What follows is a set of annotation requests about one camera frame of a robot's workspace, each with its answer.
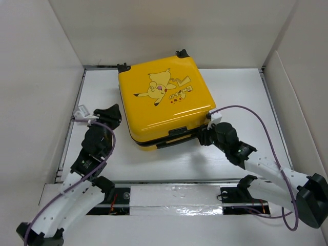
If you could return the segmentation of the yellow hard-shell suitcase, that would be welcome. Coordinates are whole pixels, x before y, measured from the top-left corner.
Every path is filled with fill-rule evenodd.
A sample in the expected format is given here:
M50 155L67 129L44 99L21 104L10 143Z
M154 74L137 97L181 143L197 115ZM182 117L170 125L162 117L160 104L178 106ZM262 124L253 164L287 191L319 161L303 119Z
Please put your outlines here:
M216 103L185 49L146 63L118 64L117 70L129 133L141 149L180 144L207 127Z

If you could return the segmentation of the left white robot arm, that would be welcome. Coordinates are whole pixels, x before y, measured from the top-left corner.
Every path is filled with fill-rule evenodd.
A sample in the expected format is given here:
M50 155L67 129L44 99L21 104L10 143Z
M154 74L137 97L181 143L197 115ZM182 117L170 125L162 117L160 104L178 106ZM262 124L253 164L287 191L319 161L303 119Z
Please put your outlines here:
M122 120L118 104L89 113L77 107L72 121L87 125L81 151L66 179L52 198L30 222L16 229L24 245L63 245L64 233L94 206L114 198L115 184L101 176L116 145L114 130Z

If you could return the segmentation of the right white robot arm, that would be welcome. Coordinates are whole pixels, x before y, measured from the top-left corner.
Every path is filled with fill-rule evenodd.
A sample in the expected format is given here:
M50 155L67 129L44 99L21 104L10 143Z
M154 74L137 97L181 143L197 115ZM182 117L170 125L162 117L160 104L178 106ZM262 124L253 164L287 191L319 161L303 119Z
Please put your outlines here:
M214 145L231 164L250 172L238 183L240 200L255 198L272 202L294 212L315 229L327 219L327 181L323 176L279 167L255 147L239 140L236 129L227 122L204 127L197 137L202 146Z

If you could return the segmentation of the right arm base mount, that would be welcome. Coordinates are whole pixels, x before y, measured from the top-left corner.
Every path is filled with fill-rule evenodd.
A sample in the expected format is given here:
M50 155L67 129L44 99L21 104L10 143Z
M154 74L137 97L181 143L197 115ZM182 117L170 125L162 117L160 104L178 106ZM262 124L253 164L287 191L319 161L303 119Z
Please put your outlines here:
M270 215L268 202L253 198L248 187L257 177L247 175L242 178L235 187L222 187L217 200L223 204L223 215Z

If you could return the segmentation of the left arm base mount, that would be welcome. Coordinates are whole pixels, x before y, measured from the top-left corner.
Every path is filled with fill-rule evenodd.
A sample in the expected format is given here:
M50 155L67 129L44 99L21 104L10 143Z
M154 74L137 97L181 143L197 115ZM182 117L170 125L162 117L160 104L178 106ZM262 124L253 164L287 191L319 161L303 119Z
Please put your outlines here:
M87 215L129 215L130 187L116 187L115 183L101 176L94 180L94 184L104 192L104 200L93 207Z

